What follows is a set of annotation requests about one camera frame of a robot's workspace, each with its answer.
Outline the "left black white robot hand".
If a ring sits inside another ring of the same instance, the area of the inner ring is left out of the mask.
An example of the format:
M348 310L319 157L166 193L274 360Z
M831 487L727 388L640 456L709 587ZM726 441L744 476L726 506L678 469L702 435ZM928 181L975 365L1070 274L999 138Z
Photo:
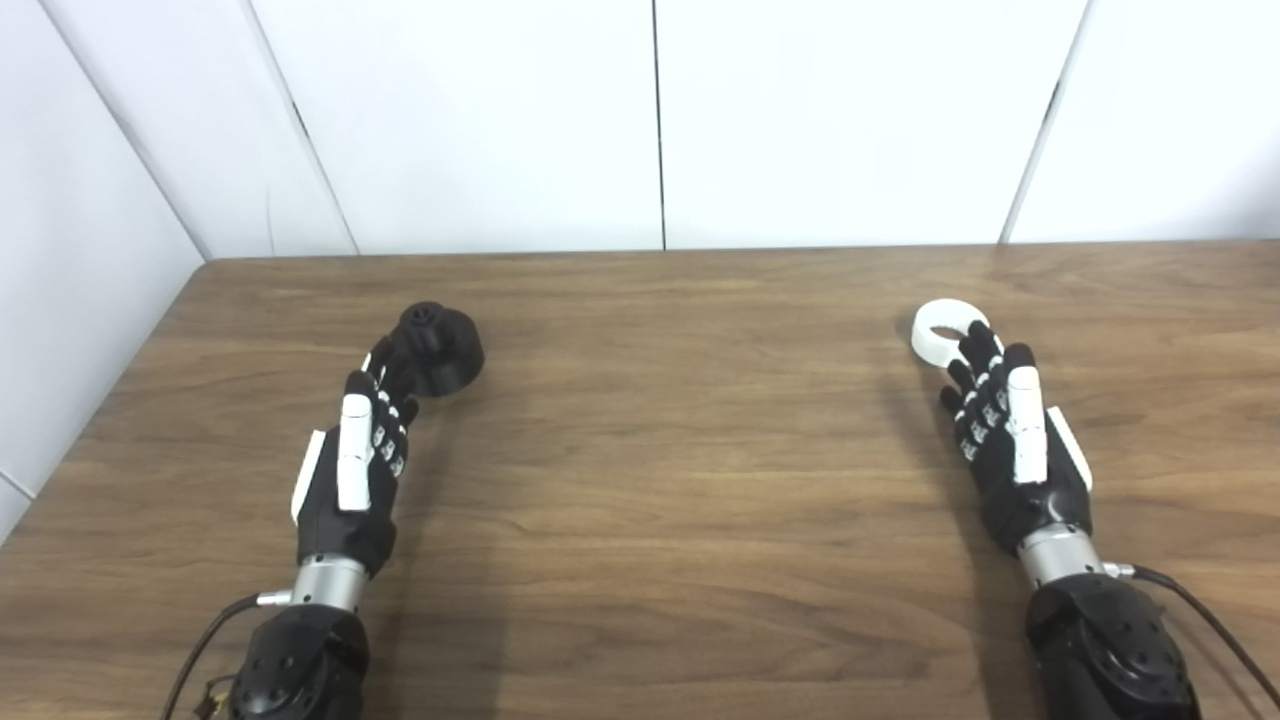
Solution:
M319 556L357 562L369 578L388 564L392 516L419 413L410 354L381 337L347 378L338 423L315 430L291 500L296 561Z

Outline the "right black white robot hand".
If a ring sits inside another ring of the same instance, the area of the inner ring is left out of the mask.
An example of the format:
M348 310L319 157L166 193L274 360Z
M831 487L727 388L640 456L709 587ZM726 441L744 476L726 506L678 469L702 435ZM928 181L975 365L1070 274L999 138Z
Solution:
M991 539L1015 553L1027 537L1048 527L1092 533L1091 483L1044 402L1030 346L1004 345L987 323L974 320L957 351L940 404Z

